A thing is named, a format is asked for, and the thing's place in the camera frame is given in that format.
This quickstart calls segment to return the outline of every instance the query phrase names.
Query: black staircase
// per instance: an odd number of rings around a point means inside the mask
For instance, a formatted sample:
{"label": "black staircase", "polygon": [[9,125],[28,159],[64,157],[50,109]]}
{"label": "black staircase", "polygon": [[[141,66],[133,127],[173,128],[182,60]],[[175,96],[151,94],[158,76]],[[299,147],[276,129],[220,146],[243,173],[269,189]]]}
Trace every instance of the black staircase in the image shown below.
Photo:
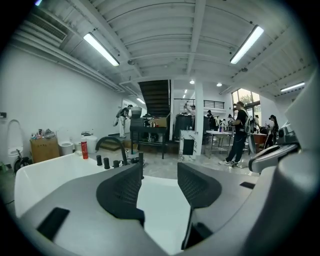
{"label": "black staircase", "polygon": [[170,113],[168,80],[139,82],[147,112],[155,117]]}

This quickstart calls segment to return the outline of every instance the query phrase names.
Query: red can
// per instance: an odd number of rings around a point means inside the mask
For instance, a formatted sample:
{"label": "red can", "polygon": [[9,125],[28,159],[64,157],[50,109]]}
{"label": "red can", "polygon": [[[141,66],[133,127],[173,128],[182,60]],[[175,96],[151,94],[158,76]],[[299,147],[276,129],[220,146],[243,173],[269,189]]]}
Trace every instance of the red can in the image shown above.
{"label": "red can", "polygon": [[83,159],[88,159],[87,140],[85,138],[81,139],[81,150]]}

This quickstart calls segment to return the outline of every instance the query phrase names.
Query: fluorescent ceiling light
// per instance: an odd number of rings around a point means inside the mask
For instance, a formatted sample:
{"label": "fluorescent ceiling light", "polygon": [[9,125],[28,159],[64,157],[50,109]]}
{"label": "fluorescent ceiling light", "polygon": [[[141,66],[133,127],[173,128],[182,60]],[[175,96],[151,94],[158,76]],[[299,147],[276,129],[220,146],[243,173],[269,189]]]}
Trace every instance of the fluorescent ceiling light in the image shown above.
{"label": "fluorescent ceiling light", "polygon": [[146,104],[142,99],[136,98],[138,101],[140,101],[142,104]]}
{"label": "fluorescent ceiling light", "polygon": [[105,57],[112,65],[119,66],[119,62],[94,38],[91,33],[83,37],[93,48],[95,48],[103,57]]}
{"label": "fluorescent ceiling light", "polygon": [[42,2],[42,0],[37,0],[37,1],[35,1],[34,4],[35,4],[36,6],[39,6],[39,5],[41,4],[41,2]]}
{"label": "fluorescent ceiling light", "polygon": [[255,25],[249,36],[246,38],[244,43],[241,45],[239,50],[236,51],[235,55],[232,57],[230,62],[232,64],[237,64],[238,61],[246,54],[246,52],[254,45],[254,43],[258,40],[258,38],[262,35],[264,30]]}
{"label": "fluorescent ceiling light", "polygon": [[292,86],[290,86],[290,87],[281,89],[281,92],[285,92],[285,91],[291,90],[291,89],[293,89],[293,88],[296,88],[296,87],[299,87],[299,86],[304,86],[304,85],[305,85],[305,82],[297,83],[297,84],[292,85]]}

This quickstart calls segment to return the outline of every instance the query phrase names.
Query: cable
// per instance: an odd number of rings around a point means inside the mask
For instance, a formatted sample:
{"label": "cable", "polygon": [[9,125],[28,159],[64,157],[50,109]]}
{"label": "cable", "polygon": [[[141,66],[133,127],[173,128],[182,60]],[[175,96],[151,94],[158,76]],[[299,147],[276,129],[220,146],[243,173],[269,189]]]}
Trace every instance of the cable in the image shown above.
{"label": "cable", "polygon": [[7,205],[11,204],[11,203],[14,202],[14,201],[15,201],[15,200],[12,200],[12,201],[10,201],[10,202],[5,203],[4,205],[7,206]]}

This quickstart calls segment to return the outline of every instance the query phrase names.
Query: white sneakers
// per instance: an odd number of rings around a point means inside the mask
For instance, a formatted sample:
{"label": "white sneakers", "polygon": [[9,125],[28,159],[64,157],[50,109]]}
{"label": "white sneakers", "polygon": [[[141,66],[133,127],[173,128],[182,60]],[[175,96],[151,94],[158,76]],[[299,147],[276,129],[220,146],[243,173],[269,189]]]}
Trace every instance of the white sneakers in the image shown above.
{"label": "white sneakers", "polygon": [[226,159],[222,160],[219,162],[219,165],[222,165],[222,166],[231,166],[231,167],[237,167],[238,166],[238,163],[235,162],[235,161],[230,161],[230,162],[227,162]]}
{"label": "white sneakers", "polygon": [[222,161],[219,162],[219,165],[222,165],[222,166],[230,166],[230,165],[231,165],[231,162],[227,162],[226,159],[223,159]]}

